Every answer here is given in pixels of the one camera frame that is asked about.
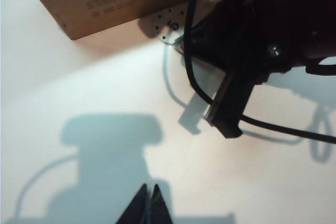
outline black plastic part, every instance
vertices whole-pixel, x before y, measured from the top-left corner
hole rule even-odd
[[[247,68],[226,72],[206,117],[226,138],[241,136],[238,124],[256,81],[256,74]]]
[[[149,198],[143,184],[116,224],[173,224],[158,185]]]
[[[143,184],[116,224],[139,223],[145,210],[146,197],[147,185]]]
[[[151,199],[151,223],[173,224],[158,185],[155,185]]]

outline white table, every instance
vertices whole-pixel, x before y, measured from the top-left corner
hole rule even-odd
[[[138,20],[71,41],[39,0],[2,0],[2,223],[114,223],[158,183],[174,223],[336,223],[335,146],[224,139],[181,56]],[[195,64],[214,93],[223,73]],[[335,77],[256,87],[245,114],[336,134]]]

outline white surface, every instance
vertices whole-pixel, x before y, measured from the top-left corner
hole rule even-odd
[[[181,57],[139,21],[71,41],[38,0],[1,9],[2,223],[114,223],[143,182],[159,182],[175,223],[336,222],[334,146],[245,123],[279,139],[224,139],[198,121]],[[196,72],[209,92],[223,76]],[[335,135],[335,97],[335,78],[295,69],[245,113]]]

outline black cable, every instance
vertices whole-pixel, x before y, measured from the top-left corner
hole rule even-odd
[[[277,131],[289,135],[294,135],[298,137],[303,137],[303,138],[309,138],[313,140],[318,140],[318,141],[323,141],[331,144],[336,144],[336,137],[334,136],[328,136],[328,135],[322,135],[319,133],[313,133],[313,132],[308,132],[308,131],[301,131],[301,130],[296,130],[288,127],[283,127],[271,123],[265,123],[253,118],[250,118],[248,116],[242,115],[240,118],[242,121],[252,124],[257,127],[265,128],[271,131]]]
[[[187,72],[187,76],[189,82],[195,92],[208,104],[212,104],[213,100],[209,97],[197,84],[195,79],[193,65],[192,65],[192,58],[191,58],[191,28],[193,26],[194,20],[194,13],[196,7],[197,0],[189,0],[188,9],[186,14],[185,26],[184,26],[184,62],[185,62],[185,69]]]
[[[189,0],[188,10],[186,15],[185,27],[184,27],[184,61],[185,68],[188,75],[189,82],[195,92],[208,104],[212,104],[213,100],[202,90],[202,88],[198,85],[193,71],[192,59],[191,59],[191,29],[193,25],[195,7],[197,0]],[[294,135],[298,137],[309,138],[313,140],[323,141],[327,143],[336,144],[336,137],[322,135],[318,133],[312,133],[308,131],[296,130],[288,127],[283,127],[271,123],[262,122],[259,120],[255,120],[248,116],[242,115],[241,120],[246,123],[252,124],[257,127],[265,128],[272,131],[277,131],[289,135]]]

